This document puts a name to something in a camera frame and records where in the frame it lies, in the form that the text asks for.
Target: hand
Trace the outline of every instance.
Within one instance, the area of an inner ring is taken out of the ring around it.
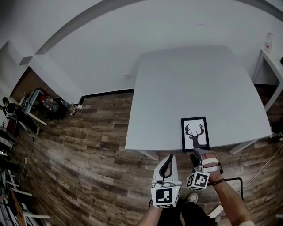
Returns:
[[[205,154],[202,154],[202,158],[203,160],[208,159],[208,158],[216,158],[216,155],[214,153],[205,153]],[[212,167],[212,166],[217,166],[217,165],[218,165],[217,163],[209,163],[209,164],[203,165],[203,167],[207,168],[207,167]],[[208,181],[213,183],[213,182],[217,182],[222,179],[224,179],[224,177],[220,174],[220,171],[214,171],[210,173]]]

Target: black and white marker cube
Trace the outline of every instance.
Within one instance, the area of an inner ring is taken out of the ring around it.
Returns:
[[[152,188],[152,203],[157,208],[175,207],[178,203],[181,187]]]
[[[207,188],[210,173],[194,172],[187,178],[187,188],[200,191]]]

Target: framed picture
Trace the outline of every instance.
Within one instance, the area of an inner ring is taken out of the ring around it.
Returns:
[[[183,151],[192,151],[194,147],[209,150],[205,117],[182,118],[181,123]]]

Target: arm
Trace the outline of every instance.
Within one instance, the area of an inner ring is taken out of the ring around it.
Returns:
[[[203,159],[215,157],[216,156],[211,153],[206,153],[205,155],[203,155]],[[210,167],[214,165],[214,163],[210,163],[206,164],[204,167]],[[223,179],[223,176],[220,174],[219,171],[210,173],[210,182],[217,182],[221,179]],[[240,196],[230,187],[230,185],[227,184],[226,181],[221,182],[217,185],[213,185],[213,187],[220,198],[224,212],[226,213],[228,219],[230,220],[233,226],[238,226],[246,221],[252,221],[252,216],[249,210],[247,209],[245,203],[240,198]]]
[[[157,226],[162,210],[151,206],[138,223],[138,226]]]

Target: black picture frame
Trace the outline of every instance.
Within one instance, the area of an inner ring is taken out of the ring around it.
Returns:
[[[181,126],[182,126],[182,149],[183,152],[188,152],[188,151],[193,151],[192,148],[186,149],[185,145],[185,128],[184,128],[184,122],[185,121],[193,121],[193,120],[203,120],[203,126],[204,126],[204,131],[205,131],[205,136],[206,136],[206,145],[200,145],[197,148],[201,148],[204,150],[209,150],[209,139],[208,139],[208,132],[207,132],[207,121],[205,116],[203,117],[192,117],[192,118],[181,118]]]

